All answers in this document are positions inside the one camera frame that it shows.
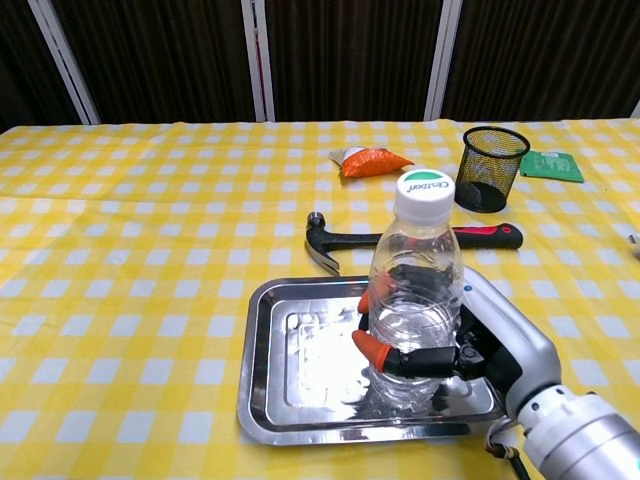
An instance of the hammer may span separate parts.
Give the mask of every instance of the hammer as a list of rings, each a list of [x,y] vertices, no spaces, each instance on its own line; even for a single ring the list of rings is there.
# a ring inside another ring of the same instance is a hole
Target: hammer
[[[326,222],[320,212],[311,212],[307,217],[305,247],[311,258],[334,276],[340,276],[340,264],[328,252],[349,248],[375,247],[380,233],[331,233],[324,227]],[[510,223],[493,227],[453,227],[460,248],[504,248],[517,249],[522,246],[522,232]]]

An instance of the orange snack bag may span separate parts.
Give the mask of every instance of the orange snack bag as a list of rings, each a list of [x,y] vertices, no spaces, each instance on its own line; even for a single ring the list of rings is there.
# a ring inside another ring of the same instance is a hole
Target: orange snack bag
[[[329,158],[340,165],[342,175],[349,178],[384,175],[413,165],[386,148],[348,147],[331,152]]]

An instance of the plastic bottle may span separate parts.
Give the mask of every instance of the plastic bottle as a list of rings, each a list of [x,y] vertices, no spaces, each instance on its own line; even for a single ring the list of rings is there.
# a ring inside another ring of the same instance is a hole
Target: plastic bottle
[[[455,184],[436,170],[413,170],[396,185],[395,220],[382,235],[369,273],[369,329],[403,352],[454,344],[463,270],[449,226]],[[373,368],[371,385],[399,409],[428,408],[438,379],[407,379]]]

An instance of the curtain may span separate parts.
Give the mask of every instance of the curtain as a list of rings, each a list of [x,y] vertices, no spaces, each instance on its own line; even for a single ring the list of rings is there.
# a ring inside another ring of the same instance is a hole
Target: curtain
[[[277,120],[422,120],[442,0],[265,8]]]
[[[628,117],[638,99],[638,0],[464,0],[442,117]]]
[[[53,0],[105,123],[254,121],[239,0]]]
[[[0,0],[0,133],[79,123],[27,0]]]

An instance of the metal tray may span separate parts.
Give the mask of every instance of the metal tray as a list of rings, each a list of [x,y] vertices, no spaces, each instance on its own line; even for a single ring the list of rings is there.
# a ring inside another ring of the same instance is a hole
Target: metal tray
[[[238,418],[255,440],[302,445],[482,434],[502,416],[482,379],[443,381],[419,413],[379,399],[351,340],[366,285],[367,277],[281,279],[253,294]]]

